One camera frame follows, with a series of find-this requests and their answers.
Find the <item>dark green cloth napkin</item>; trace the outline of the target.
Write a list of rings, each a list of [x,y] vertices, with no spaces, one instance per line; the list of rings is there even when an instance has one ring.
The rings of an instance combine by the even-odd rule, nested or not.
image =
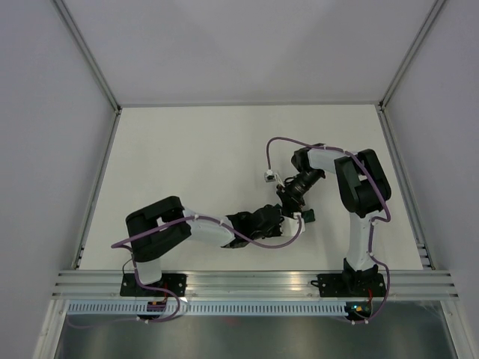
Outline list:
[[[275,208],[278,209],[282,215],[286,215],[286,212],[283,210],[283,207],[277,203],[275,204]],[[315,213],[313,209],[305,209],[300,212],[302,220],[308,224],[313,223],[316,221]]]

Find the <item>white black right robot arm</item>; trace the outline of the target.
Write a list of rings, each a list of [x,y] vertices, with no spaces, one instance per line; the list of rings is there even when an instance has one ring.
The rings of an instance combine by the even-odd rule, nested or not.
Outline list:
[[[386,202],[391,187],[374,150],[349,153],[319,143],[294,152],[291,163],[298,171],[277,185],[282,211],[292,217],[303,213],[305,194],[327,173],[334,174],[344,208],[350,214],[350,240],[343,270],[339,274],[318,274],[311,285],[322,298],[383,297],[385,280],[381,264],[373,255],[374,225],[389,222]]]

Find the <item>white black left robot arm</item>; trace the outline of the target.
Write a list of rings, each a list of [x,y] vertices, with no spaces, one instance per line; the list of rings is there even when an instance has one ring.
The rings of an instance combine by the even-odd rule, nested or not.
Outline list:
[[[133,237],[174,220],[195,216],[177,196],[170,196],[130,213],[126,228]],[[279,237],[284,217],[279,206],[265,205],[254,212],[238,212],[218,221],[228,229],[211,221],[196,220],[174,224],[131,242],[132,256],[138,272],[137,287],[148,296],[162,291],[163,278],[160,258],[186,240],[203,242],[220,248],[244,248],[251,240]]]

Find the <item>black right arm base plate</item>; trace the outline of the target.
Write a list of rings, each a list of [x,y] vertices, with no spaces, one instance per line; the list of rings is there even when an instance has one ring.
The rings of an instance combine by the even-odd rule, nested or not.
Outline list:
[[[347,277],[344,274],[318,274],[310,284],[319,290],[321,298],[381,298],[386,285],[381,274],[370,277]]]

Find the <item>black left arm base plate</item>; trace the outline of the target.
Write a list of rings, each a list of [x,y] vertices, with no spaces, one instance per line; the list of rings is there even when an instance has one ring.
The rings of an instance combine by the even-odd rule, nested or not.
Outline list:
[[[156,290],[145,289],[140,286],[133,273],[124,274],[120,285],[120,297],[169,297],[170,294],[158,291],[158,288],[167,289],[178,297],[183,297],[186,291],[187,276],[185,274],[164,274],[160,281],[147,284]]]

